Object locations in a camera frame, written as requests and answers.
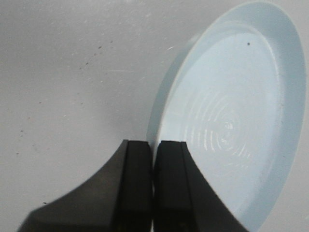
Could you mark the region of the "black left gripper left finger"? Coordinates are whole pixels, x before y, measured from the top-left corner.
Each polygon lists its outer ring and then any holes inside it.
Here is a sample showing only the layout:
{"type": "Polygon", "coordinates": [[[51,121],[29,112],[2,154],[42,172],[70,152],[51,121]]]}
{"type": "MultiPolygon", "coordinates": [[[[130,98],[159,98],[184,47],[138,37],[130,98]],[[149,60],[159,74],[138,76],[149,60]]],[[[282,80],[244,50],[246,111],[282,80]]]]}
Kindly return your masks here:
{"type": "Polygon", "coordinates": [[[123,140],[76,189],[33,210],[20,232],[149,232],[152,154],[144,141],[123,140]]]}

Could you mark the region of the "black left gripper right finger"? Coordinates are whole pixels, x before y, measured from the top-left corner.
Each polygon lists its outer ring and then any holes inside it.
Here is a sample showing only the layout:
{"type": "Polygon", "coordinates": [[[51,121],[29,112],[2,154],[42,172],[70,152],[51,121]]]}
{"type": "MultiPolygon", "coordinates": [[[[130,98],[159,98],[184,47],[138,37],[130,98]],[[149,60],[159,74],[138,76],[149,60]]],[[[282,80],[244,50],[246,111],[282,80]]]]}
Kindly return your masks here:
{"type": "Polygon", "coordinates": [[[211,188],[185,142],[161,141],[154,175],[154,231],[247,231],[211,188]]]}

